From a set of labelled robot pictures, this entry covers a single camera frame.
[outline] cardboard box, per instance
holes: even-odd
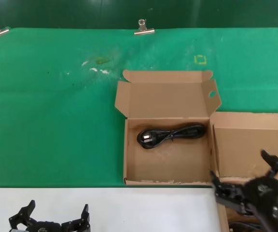
[[[210,185],[209,170],[221,181],[245,183],[269,170],[261,149],[278,156],[278,114],[214,112],[221,100],[211,71],[125,70],[123,76],[128,82],[118,83],[115,107],[128,118],[125,184]],[[137,143],[147,128],[176,129],[191,122],[203,123],[206,135],[149,150]],[[228,232],[228,220],[237,215],[223,205],[218,210],[222,232]]]
[[[217,175],[223,182],[245,183],[267,173],[270,166],[260,150],[278,156],[278,114],[215,112],[211,116],[215,135]],[[218,205],[222,232],[228,222],[256,219],[238,215]]]
[[[127,185],[209,185],[216,159],[210,115],[221,105],[211,71],[123,71],[115,107],[126,117],[124,181]],[[177,129],[200,122],[207,133],[144,149],[137,135],[147,128]]]

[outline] green cloth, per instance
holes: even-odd
[[[122,186],[124,69],[212,70],[219,110],[278,112],[278,29],[12,29],[0,36],[0,187]]]

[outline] open cardboard box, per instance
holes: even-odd
[[[128,118],[125,184],[210,185],[209,170],[222,181],[244,183],[269,169],[261,149],[278,156],[278,114],[214,112],[221,100],[211,71],[125,70],[123,76],[128,82],[119,81],[115,107]],[[147,128],[176,129],[191,122],[203,123],[206,135],[149,150],[137,143]],[[218,209],[222,232],[229,231],[231,216],[224,206]]]
[[[211,71],[123,71],[115,107],[125,121],[124,181],[127,185],[207,185],[213,167],[209,116],[221,105]],[[144,149],[137,135],[147,128],[177,129],[201,122],[207,133]]]
[[[278,114],[215,112],[211,116],[215,136],[217,175],[223,182],[245,183],[267,173],[270,166],[261,149],[278,156]],[[250,221],[218,205],[222,231],[228,222]]]

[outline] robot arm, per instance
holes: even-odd
[[[262,158],[271,169],[263,177],[245,185],[221,183],[211,172],[216,202],[236,210],[243,216],[257,217],[267,232],[278,232],[278,157],[261,151]]]
[[[90,232],[90,216],[88,213],[88,205],[84,206],[81,218],[58,224],[49,221],[36,221],[30,217],[35,209],[35,201],[32,200],[28,206],[22,207],[16,215],[9,218],[11,230],[10,232],[18,232],[18,225],[23,224],[27,228],[20,232]]]

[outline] white table surface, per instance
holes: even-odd
[[[208,188],[0,188],[0,232],[31,200],[32,218],[58,223],[79,219],[89,204],[91,232],[221,231]]]

